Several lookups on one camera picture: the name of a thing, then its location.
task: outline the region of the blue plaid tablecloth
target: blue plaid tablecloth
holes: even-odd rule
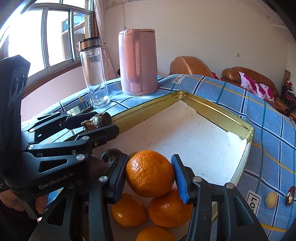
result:
[[[153,98],[184,90],[212,101],[239,116],[255,128],[253,145],[244,173],[237,187],[247,199],[250,193],[260,198],[256,214],[269,240],[280,240],[296,217],[294,203],[285,206],[285,194],[295,185],[296,130],[291,120],[255,95],[224,81],[200,75],[171,75],[159,77],[159,88],[147,96],[129,96],[121,91],[120,78],[108,82],[110,103],[94,109],[115,115]],[[84,89],[51,106],[40,115],[67,111],[80,102],[89,100]],[[81,129],[63,130],[45,140],[60,142]],[[265,206],[265,197],[270,191],[278,194],[273,209]]]

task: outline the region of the curtain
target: curtain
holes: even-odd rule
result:
[[[96,13],[96,23],[98,30],[98,37],[101,40],[102,54],[104,62],[104,72],[106,80],[112,80],[117,78],[107,48],[106,34],[105,34],[105,12],[106,12],[107,0],[94,0],[94,10]]]

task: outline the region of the human hand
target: human hand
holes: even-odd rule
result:
[[[48,195],[36,199],[36,209],[40,214],[44,214],[47,205]],[[13,208],[17,211],[24,211],[24,207],[19,202],[19,198],[11,191],[7,190],[0,193],[0,200],[6,207]]]

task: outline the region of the pink wall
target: pink wall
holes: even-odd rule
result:
[[[51,105],[84,88],[86,85],[82,67],[52,79],[22,100],[22,121],[31,119]]]

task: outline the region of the white wall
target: white wall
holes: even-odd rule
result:
[[[126,27],[155,29],[159,75],[168,75],[175,57],[196,56],[218,76],[225,68],[243,66],[269,77],[280,90],[287,66],[286,40],[278,28],[270,25],[266,15],[259,14],[246,1],[250,0],[126,3]],[[105,29],[116,72],[118,33],[123,30],[122,4],[107,8]]]
[[[82,67],[66,72],[42,85],[22,100],[22,121],[31,119],[58,101],[86,88]]]
[[[290,81],[293,84],[293,89],[296,90],[296,42],[288,42],[287,48],[287,70],[291,73]]]

